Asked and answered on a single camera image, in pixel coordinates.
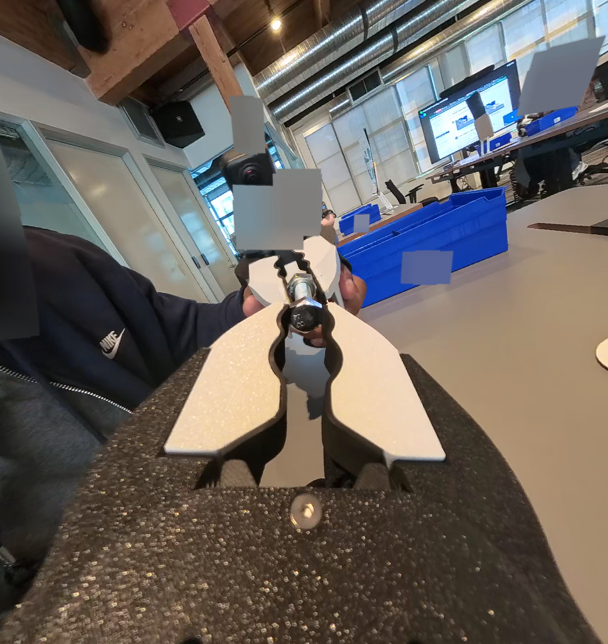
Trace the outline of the thick wooden post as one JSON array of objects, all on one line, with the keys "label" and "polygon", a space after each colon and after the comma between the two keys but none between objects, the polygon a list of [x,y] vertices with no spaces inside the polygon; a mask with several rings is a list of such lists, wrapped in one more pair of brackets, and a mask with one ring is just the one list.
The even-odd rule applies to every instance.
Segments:
[{"label": "thick wooden post", "polygon": [[243,90],[226,52],[223,51],[212,29],[208,15],[203,14],[189,26],[197,49],[208,68],[214,84],[232,115],[231,99],[243,95]]}]

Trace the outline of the person's torso in dark jacket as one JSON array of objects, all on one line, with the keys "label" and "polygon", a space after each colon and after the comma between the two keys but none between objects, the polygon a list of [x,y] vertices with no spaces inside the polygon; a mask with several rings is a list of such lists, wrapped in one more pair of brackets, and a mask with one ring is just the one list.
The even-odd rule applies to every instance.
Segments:
[{"label": "person's torso in dark jacket", "polygon": [[24,233],[40,329],[0,342],[0,623],[102,445],[176,372],[148,278],[81,237]]}]

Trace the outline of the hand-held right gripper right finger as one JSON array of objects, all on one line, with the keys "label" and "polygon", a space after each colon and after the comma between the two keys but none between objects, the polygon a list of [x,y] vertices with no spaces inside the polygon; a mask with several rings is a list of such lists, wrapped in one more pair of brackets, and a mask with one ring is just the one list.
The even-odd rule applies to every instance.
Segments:
[{"label": "hand-held right gripper right finger", "polygon": [[324,311],[323,443],[337,462],[442,462],[446,454],[396,347],[336,303]]}]

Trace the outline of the small blue plastic bin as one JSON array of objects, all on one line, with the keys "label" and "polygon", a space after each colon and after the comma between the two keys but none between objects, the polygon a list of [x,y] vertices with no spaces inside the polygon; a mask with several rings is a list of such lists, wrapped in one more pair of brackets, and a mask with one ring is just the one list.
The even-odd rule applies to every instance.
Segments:
[{"label": "small blue plastic bin", "polygon": [[339,219],[339,229],[340,233],[347,237],[351,234],[354,234],[354,219],[355,215],[366,213],[369,215],[369,225],[376,223],[382,219],[379,205],[377,204],[367,204],[360,206],[359,208],[344,214]]}]

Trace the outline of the black wall speaker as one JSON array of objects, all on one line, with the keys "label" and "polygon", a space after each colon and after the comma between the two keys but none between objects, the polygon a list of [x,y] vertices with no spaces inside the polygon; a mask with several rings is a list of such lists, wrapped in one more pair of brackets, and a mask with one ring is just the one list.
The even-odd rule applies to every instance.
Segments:
[{"label": "black wall speaker", "polygon": [[163,140],[184,149],[205,136],[203,127],[189,101],[163,104],[150,112]]}]

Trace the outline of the black office chair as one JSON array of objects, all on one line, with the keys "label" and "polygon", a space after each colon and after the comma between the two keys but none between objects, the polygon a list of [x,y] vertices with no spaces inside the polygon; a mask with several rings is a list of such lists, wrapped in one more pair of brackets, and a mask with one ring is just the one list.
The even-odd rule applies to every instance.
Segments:
[{"label": "black office chair", "polygon": [[418,185],[410,189],[405,195],[394,184],[392,180],[387,180],[385,182],[385,186],[397,199],[400,205],[409,203],[409,204],[420,204],[423,207],[425,207],[427,205],[439,202],[439,199],[435,196],[426,197],[425,199],[422,199],[422,200],[418,199],[418,192],[424,187],[423,183],[419,183]]}]

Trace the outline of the long blue plastic bin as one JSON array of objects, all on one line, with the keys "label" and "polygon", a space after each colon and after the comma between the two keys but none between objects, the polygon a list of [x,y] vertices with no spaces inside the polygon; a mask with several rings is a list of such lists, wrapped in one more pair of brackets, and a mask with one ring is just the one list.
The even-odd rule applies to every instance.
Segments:
[{"label": "long blue plastic bin", "polygon": [[340,246],[340,254],[366,282],[364,307],[414,288],[403,278],[403,255],[452,253],[451,271],[508,250],[506,189],[455,193]]}]

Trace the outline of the white standing banner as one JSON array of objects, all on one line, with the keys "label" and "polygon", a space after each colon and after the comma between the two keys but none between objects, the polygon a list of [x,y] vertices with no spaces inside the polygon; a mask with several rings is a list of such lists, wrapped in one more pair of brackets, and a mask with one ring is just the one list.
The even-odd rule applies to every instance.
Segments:
[{"label": "white standing banner", "polygon": [[375,198],[379,202],[382,212],[389,213],[393,209],[393,206],[389,199],[381,192],[377,177],[377,169],[373,159],[372,148],[366,128],[361,130],[361,133],[358,136],[358,143],[370,182],[371,197]]}]

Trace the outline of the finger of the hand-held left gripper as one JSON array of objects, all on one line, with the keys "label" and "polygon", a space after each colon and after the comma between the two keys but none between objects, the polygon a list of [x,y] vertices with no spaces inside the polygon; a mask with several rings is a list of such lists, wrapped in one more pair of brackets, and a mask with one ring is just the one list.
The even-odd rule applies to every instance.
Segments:
[{"label": "finger of the hand-held left gripper", "polygon": [[249,264],[248,286],[263,307],[291,305],[288,282],[295,273],[295,254],[271,254]]},{"label": "finger of the hand-held left gripper", "polygon": [[340,292],[341,263],[337,248],[321,236],[303,240],[303,249],[296,252],[298,272],[313,276],[321,303],[343,304]]}]

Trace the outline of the person's left forearm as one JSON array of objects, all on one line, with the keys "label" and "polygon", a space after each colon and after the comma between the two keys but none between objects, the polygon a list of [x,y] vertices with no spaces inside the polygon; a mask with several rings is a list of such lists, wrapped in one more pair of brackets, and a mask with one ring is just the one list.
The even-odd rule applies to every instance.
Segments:
[{"label": "person's left forearm", "polygon": [[152,288],[147,294],[161,335],[169,350],[173,373],[198,350],[208,348],[243,321],[244,289],[228,294],[220,303],[198,303]]}]

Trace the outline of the silver ventilation duct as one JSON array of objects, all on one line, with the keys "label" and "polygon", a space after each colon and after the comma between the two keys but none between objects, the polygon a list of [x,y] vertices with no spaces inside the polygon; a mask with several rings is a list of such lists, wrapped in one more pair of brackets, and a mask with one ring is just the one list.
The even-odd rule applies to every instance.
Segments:
[{"label": "silver ventilation duct", "polygon": [[304,110],[476,1],[362,1],[253,77],[279,118]]},{"label": "silver ventilation duct", "polygon": [[332,93],[322,97],[315,103],[305,107],[302,111],[288,113],[287,118],[279,118],[279,113],[275,113],[269,105],[266,105],[278,121],[286,122],[289,119],[300,116],[306,110],[314,108],[319,102],[334,97],[337,92],[358,85],[364,77],[372,73],[375,74],[375,80],[367,88],[373,89],[374,87],[378,87],[384,80],[393,78],[400,69],[409,69],[413,63],[425,60],[446,44],[454,43],[458,35],[462,33],[467,34],[472,30],[485,26],[487,21],[502,17],[510,9],[518,8],[523,4],[525,4],[525,1],[476,1],[476,4],[469,7],[469,9],[458,13],[451,19],[445,20],[442,24],[436,25],[427,34],[400,49],[392,56],[373,66],[362,69],[357,77],[348,81],[345,85],[338,87]]}]

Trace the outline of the large display monitor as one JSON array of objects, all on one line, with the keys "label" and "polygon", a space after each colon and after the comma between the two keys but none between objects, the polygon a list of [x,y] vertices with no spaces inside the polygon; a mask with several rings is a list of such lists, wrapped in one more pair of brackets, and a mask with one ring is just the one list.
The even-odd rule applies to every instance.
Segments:
[{"label": "large display monitor", "polygon": [[516,122],[520,98],[518,66],[515,59],[489,66],[441,93],[441,99],[419,110],[422,132],[432,164],[451,157],[475,143],[475,117],[467,99],[478,92],[494,132]]}]

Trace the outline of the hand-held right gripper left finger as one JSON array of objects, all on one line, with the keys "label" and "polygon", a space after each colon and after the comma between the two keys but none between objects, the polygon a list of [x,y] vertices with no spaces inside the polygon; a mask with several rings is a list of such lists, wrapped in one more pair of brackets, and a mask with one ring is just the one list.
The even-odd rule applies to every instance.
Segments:
[{"label": "hand-held right gripper left finger", "polygon": [[166,454],[224,457],[284,418],[285,381],[274,355],[287,310],[273,303],[212,344],[164,444]]}]

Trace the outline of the wall vent grille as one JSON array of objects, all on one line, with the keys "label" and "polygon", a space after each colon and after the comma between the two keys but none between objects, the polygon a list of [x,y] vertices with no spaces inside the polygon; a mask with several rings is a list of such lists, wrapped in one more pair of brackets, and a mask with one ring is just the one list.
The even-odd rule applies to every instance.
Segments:
[{"label": "wall vent grille", "polygon": [[136,139],[162,149],[165,148],[165,141],[144,103],[127,97],[117,104],[117,108]]}]

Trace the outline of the steel hex bolt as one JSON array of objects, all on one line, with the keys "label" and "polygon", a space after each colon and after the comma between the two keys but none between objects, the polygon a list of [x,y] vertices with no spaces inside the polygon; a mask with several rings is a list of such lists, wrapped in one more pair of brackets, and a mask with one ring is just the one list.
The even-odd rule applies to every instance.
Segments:
[{"label": "steel hex bolt", "polygon": [[289,297],[290,327],[294,332],[310,333],[321,325],[323,305],[318,300],[318,289],[305,282],[287,284]]}]

